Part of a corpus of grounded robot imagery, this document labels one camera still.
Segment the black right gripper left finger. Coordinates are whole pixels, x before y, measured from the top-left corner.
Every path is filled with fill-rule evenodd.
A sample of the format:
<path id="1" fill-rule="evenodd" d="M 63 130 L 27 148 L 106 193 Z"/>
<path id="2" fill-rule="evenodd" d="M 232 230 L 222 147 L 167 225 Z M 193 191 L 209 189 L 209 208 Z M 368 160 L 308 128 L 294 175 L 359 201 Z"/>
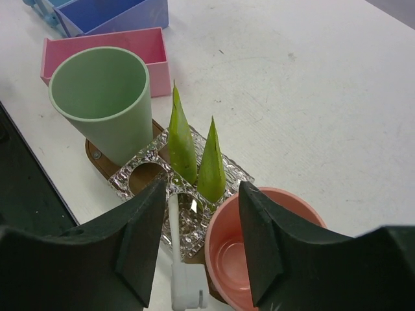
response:
<path id="1" fill-rule="evenodd" d="M 60 236 L 1 226 L 2 310 L 142 310 L 149 306 L 166 182 Z"/>

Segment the green plastic cup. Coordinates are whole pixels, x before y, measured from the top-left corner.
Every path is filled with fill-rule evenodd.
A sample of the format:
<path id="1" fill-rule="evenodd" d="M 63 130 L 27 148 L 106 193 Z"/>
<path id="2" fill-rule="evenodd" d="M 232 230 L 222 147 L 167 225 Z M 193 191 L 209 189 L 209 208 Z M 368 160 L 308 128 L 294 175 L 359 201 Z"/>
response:
<path id="1" fill-rule="evenodd" d="M 56 111 L 120 167 L 153 139 L 149 71 L 126 49 L 96 47 L 69 57 L 50 79 L 49 98 Z"/>

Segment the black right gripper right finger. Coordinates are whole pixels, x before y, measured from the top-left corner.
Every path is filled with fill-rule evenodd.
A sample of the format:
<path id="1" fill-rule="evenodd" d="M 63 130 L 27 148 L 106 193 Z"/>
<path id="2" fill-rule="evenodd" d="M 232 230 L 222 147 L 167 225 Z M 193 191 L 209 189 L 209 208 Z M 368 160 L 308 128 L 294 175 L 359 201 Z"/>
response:
<path id="1" fill-rule="evenodd" d="M 330 231 L 239 186 L 250 289 L 260 310 L 413 310 L 414 227 Z"/>

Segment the green toothpaste tube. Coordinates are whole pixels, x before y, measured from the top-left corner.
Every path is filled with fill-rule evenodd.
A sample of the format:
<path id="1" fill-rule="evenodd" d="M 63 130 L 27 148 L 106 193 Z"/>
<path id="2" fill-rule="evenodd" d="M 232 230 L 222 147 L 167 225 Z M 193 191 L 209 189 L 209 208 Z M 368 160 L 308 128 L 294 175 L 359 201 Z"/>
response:
<path id="1" fill-rule="evenodd" d="M 175 81 L 172 90 L 168 148 L 172 168 L 193 185 L 197 179 L 195 146 Z"/>
<path id="2" fill-rule="evenodd" d="M 198 172 L 198 192 L 209 202 L 217 202 L 224 194 L 226 176 L 214 118 L 207 135 Z"/>

